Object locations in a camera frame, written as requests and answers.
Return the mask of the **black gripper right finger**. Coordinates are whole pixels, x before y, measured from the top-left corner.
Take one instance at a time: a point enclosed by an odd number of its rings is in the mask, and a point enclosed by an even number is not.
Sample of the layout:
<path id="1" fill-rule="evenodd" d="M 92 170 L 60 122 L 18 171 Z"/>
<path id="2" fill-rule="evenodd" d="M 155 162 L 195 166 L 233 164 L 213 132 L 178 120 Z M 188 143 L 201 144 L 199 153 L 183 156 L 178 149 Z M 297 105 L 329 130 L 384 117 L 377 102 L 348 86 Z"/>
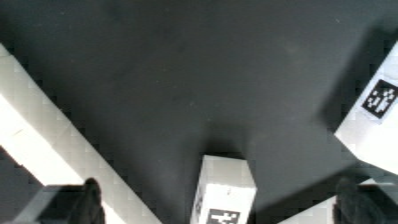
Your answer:
<path id="1" fill-rule="evenodd" d="M 334 224 L 398 224 L 398 203 L 375 184 L 346 177 L 336 185 Z"/>

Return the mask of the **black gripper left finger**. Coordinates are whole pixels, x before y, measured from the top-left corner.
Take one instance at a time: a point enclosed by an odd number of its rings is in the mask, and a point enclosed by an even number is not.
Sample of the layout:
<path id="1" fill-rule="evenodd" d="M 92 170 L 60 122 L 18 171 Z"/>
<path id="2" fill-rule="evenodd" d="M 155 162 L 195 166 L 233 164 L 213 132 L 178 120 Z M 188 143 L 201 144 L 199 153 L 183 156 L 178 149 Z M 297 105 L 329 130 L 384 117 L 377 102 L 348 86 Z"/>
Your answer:
<path id="1" fill-rule="evenodd" d="M 105 224 L 101 188 L 94 178 L 82 185 L 48 185 L 12 219 L 12 224 Z"/>

